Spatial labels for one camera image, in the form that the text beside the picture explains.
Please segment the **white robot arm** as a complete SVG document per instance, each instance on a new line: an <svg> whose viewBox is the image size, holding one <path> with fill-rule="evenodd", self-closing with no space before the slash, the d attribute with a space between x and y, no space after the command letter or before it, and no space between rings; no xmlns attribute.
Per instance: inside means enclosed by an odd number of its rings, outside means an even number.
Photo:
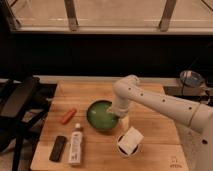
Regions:
<svg viewBox="0 0 213 171"><path fill-rule="evenodd" d="M202 140L194 171L213 171L213 107L199 102L142 89L140 80L129 75L113 84L115 94L111 111L124 118L131 101L157 111L200 133Z"/></svg>

